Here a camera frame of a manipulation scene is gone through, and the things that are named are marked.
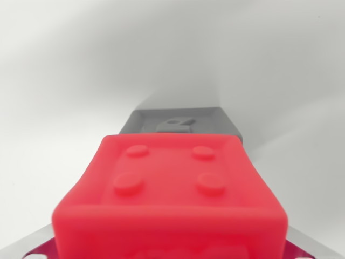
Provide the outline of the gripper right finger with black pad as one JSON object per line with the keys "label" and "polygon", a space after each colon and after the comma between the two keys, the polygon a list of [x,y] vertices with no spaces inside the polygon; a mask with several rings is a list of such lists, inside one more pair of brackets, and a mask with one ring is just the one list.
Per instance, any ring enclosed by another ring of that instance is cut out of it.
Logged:
{"label": "gripper right finger with black pad", "polygon": [[344,258],[343,255],[289,226],[283,258]]}

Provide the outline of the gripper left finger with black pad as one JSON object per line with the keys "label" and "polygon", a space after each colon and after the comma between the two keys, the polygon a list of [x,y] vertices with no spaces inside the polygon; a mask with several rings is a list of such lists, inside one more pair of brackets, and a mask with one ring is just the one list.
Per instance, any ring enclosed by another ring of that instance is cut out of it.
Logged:
{"label": "gripper left finger with black pad", "polygon": [[57,258],[52,225],[48,224],[1,249],[1,258]]}

